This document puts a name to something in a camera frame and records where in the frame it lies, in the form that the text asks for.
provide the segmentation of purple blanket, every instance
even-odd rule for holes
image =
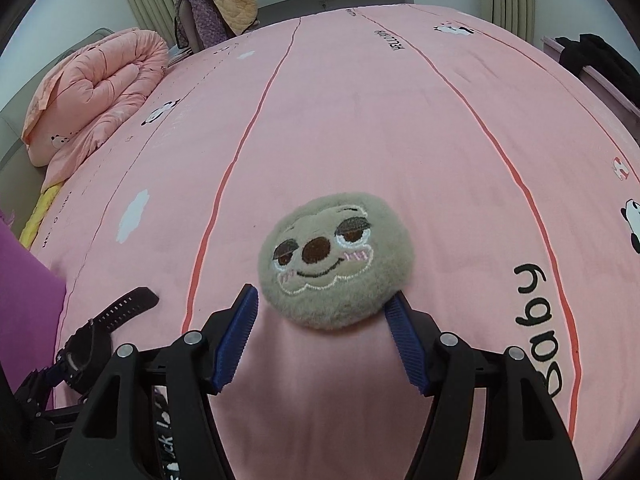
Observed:
[[[193,21],[204,48],[209,48],[228,40],[230,36],[225,30],[225,23],[216,9],[216,5],[211,0],[187,1],[191,4]],[[189,46],[189,41],[178,12],[181,3],[182,0],[175,0],[175,39],[179,48],[186,48]]]
[[[64,301],[65,282],[20,245],[0,212],[0,363],[13,391],[53,363]]]

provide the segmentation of plush toy face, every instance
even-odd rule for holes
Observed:
[[[406,282],[408,233],[379,198],[340,194],[302,206],[260,252],[262,291],[284,316],[340,328],[375,314]]]
[[[286,240],[273,251],[273,267],[282,290],[286,294],[307,288],[322,290],[369,269],[374,251],[368,244],[368,216],[360,206],[349,204],[294,222],[280,235]]]

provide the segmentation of panda print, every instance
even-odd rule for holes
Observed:
[[[613,171],[616,172],[616,176],[620,180],[626,180],[629,178],[629,168],[625,165],[624,162],[620,160],[618,156],[613,159]]]
[[[145,124],[152,123],[158,117],[160,117],[162,114],[164,114],[165,112],[167,112],[167,111],[171,110],[172,108],[174,108],[175,105],[177,105],[179,102],[180,102],[180,99],[178,99],[177,101],[169,101],[169,102],[163,104],[161,107],[156,108],[156,110],[151,112],[149,117],[147,117],[145,119],[145,121],[142,123],[142,126],[144,126]]]
[[[449,34],[462,34],[464,36],[470,36],[471,34],[474,34],[474,31],[472,31],[470,28],[454,27],[450,23],[443,23],[438,27],[433,27],[433,29],[439,32],[448,32]]]
[[[64,146],[67,142],[69,142],[69,138],[68,137],[63,137],[63,136],[59,136],[59,135],[51,136],[51,144],[57,150],[62,148],[62,146]]]
[[[631,245],[640,254],[640,204],[635,200],[627,200],[620,210],[622,216],[631,227]]]

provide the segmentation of embroidered nose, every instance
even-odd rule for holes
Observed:
[[[324,260],[331,252],[331,242],[324,237],[314,238],[302,249],[302,261],[307,265]]]

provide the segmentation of pink comforter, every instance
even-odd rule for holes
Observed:
[[[32,250],[66,279],[59,345],[144,285],[160,303],[114,344],[147,349],[258,285],[260,246],[294,208],[378,195],[412,234],[412,306],[476,348],[524,348],[594,480],[640,417],[640,255],[621,215],[637,171],[605,105],[510,33],[440,7],[336,10],[172,68],[65,184]],[[391,480],[430,401],[383,316],[323,333],[263,301],[212,405],[239,480]]]
[[[33,165],[49,165],[43,191],[68,179],[143,105],[167,62],[158,33],[129,28],[81,48],[47,73],[22,132]]]

